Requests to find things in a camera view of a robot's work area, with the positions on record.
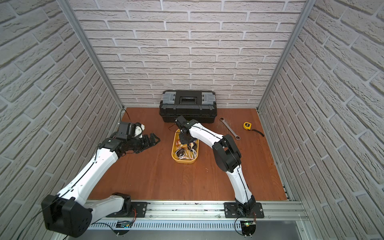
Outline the yellow plastic tray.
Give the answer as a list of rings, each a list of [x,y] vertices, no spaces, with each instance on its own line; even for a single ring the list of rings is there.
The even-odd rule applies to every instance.
[[[199,140],[194,140],[189,144],[182,144],[180,140],[180,130],[175,132],[171,156],[179,164],[193,164],[199,155]]]

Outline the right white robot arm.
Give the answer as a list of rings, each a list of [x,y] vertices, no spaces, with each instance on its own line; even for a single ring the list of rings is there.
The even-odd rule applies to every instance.
[[[176,118],[175,123],[180,130],[182,144],[199,140],[211,147],[218,167],[226,172],[235,193],[237,212],[247,217],[256,204],[242,170],[241,153],[230,135],[217,134],[196,120],[187,121],[183,116]]]

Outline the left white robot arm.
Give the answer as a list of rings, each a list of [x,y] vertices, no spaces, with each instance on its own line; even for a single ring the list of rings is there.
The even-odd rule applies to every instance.
[[[80,173],[56,195],[46,196],[42,203],[45,227],[73,238],[81,236],[91,224],[107,217],[135,215],[129,195],[114,193],[110,197],[87,204],[94,187],[107,170],[126,155],[138,154],[160,142],[155,134],[139,138],[107,138],[97,146],[95,155]]]

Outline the black plastic toolbox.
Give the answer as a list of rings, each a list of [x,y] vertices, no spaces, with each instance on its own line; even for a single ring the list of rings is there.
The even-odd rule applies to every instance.
[[[212,124],[218,114],[216,93],[193,90],[164,91],[159,114],[165,123],[173,123],[176,118],[183,116],[188,121]]]

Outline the silver wrench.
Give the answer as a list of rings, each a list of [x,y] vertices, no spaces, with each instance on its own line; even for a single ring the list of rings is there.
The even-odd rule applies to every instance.
[[[234,130],[231,128],[231,126],[226,122],[226,120],[223,117],[220,117],[220,121],[227,127],[227,129],[231,132],[231,134],[235,137],[236,140],[240,140],[241,137],[238,136]]]

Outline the yellow tape measure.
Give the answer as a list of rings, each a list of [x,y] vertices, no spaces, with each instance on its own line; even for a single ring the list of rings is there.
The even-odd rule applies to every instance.
[[[260,134],[262,137],[265,137],[265,135],[261,132],[261,131],[258,131],[256,129],[253,129],[252,128],[252,123],[249,123],[249,122],[244,122],[243,124],[243,128],[247,131],[253,131],[253,132],[256,132],[258,134]]]

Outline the aluminium corner post left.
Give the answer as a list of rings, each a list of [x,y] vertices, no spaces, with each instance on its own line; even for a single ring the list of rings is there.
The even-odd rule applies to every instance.
[[[86,53],[88,54],[90,60],[94,64],[97,72],[99,73],[102,81],[104,82],[106,88],[108,89],[109,93],[111,94],[112,98],[114,99],[115,103],[119,107],[119,109],[123,109],[124,105],[122,101],[120,100],[116,90],[114,89],[100,59],[98,58],[90,40],[88,39],[85,30],[82,28],[80,21],[75,15],[74,10],[72,9],[70,2],[66,0],[58,0],[58,4],[60,8],[62,9],[64,15],[68,19],[69,23],[71,24],[74,32],[79,38],[79,41],[83,45]]]

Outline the aluminium corner post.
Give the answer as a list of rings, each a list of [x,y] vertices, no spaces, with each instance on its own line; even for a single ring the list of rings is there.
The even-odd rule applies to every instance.
[[[296,22],[294,28],[293,28],[293,31],[287,41],[287,44],[279,58],[279,61],[275,67],[275,70],[273,71],[273,74],[271,76],[271,79],[266,87],[266,90],[264,91],[264,94],[262,96],[262,99],[260,100],[260,103],[257,107],[257,111],[260,112],[261,111],[261,108],[263,107],[265,101],[267,100],[267,97],[270,93],[270,91],[272,90],[272,87],[273,85],[275,84],[275,81],[277,80],[277,77],[278,77],[278,74],[280,73],[280,71],[283,69],[283,66],[286,62],[286,60],[288,59],[297,39],[298,39],[298,36],[299,34],[301,33],[306,21],[307,21],[307,18],[309,17],[309,14],[310,12],[312,11],[314,5],[315,5],[315,0],[308,0],[305,2],[304,6],[303,6],[303,9],[299,15],[299,18],[298,18],[298,21]]]
[[[120,100],[116,90],[114,89],[100,59],[98,58],[90,40],[88,39],[85,30],[82,28],[80,21],[75,15],[74,10],[72,9],[70,2],[66,0],[58,0],[58,4],[60,8],[62,9],[64,15],[68,19],[69,23],[71,24],[74,32],[79,38],[79,41],[83,45],[86,53],[88,54],[90,60],[94,64],[97,72],[99,73],[102,81],[104,82],[106,88],[108,89],[109,93],[111,94],[112,98],[114,99],[115,103],[119,107],[119,109],[123,109],[124,105],[122,101]]]

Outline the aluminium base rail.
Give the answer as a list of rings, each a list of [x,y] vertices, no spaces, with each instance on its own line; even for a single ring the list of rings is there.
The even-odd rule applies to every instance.
[[[303,227],[309,221],[301,202],[257,203],[247,217],[225,201],[133,201],[128,217],[104,217],[88,230],[237,231],[265,221],[293,222]]]

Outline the aluminium corner post right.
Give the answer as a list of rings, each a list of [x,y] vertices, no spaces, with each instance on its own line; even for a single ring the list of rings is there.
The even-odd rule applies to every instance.
[[[306,21],[307,21],[307,18],[309,17],[309,14],[310,12],[312,11],[314,5],[315,5],[315,0],[308,0],[305,2],[304,6],[303,6],[303,9],[299,15],[299,18],[298,18],[298,21],[296,22],[294,28],[293,28],[293,31],[287,41],[287,44],[279,58],[279,61],[275,67],[275,70],[273,71],[273,74],[271,76],[271,79],[266,87],[266,90],[264,91],[264,94],[262,96],[262,99],[260,100],[260,103],[257,107],[257,111],[260,112],[261,111],[261,108],[263,107],[265,101],[267,100],[267,97],[270,93],[270,91],[272,90],[272,87],[273,85],[275,84],[275,81],[277,80],[277,77],[278,77],[278,74],[280,73],[280,71],[283,69],[283,66],[286,62],[286,60],[288,59],[297,39],[298,39],[298,36],[299,34],[301,33]]]

